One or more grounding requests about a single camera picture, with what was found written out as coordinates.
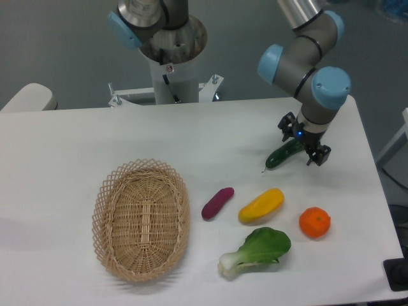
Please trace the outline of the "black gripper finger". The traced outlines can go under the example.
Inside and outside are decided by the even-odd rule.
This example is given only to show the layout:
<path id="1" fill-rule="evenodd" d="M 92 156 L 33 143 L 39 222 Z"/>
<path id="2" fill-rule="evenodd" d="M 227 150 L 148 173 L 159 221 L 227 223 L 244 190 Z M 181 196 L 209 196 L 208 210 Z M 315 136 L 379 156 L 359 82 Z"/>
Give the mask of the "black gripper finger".
<path id="1" fill-rule="evenodd" d="M 278 123 L 277 127 L 282 132 L 282 142 L 286 142 L 289 138 L 294 137 L 293 124 L 295 120 L 295 115 L 292 112 L 288 112 Z"/>
<path id="2" fill-rule="evenodd" d="M 318 166 L 323 165 L 331 153 L 331 148 L 327 145 L 319 144 L 316 148 L 308 147 L 306 153 L 309 156 L 307 161 L 307 166 L 310 166 L 312 163 L 315 163 Z"/>

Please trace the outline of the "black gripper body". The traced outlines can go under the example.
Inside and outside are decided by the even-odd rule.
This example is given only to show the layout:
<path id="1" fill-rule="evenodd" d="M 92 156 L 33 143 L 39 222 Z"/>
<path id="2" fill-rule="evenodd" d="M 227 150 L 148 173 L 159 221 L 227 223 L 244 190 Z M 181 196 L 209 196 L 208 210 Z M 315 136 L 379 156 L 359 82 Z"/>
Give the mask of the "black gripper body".
<path id="1" fill-rule="evenodd" d="M 303 144 L 307 152 L 315 152 L 321 145 L 321 139 L 326 131 L 318 128 L 315 131 L 313 127 L 307 127 L 303 122 L 297 120 L 292 125 L 293 137 Z"/>

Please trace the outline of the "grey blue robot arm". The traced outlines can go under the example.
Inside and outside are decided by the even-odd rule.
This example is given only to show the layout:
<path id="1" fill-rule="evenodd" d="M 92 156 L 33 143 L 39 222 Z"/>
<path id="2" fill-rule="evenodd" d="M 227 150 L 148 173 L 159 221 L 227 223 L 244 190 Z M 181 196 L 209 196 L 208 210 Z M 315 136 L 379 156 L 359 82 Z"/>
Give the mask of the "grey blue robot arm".
<path id="1" fill-rule="evenodd" d="M 317 1 L 279 1 L 294 34 L 293 42 L 270 46 L 258 63 L 258 75 L 301 103 L 297 115 L 279 122 L 283 146 L 267 160 L 275 168 L 299 150 L 322 165 L 330 155 L 321 143 L 328 126 L 351 90 L 348 74 L 336 67 L 317 68 L 340 41 L 342 19 Z M 205 26 L 189 13 L 187 1 L 119 1 L 107 22 L 128 49 L 149 61 L 157 104 L 197 103 L 203 99 L 195 60 L 207 44 Z"/>

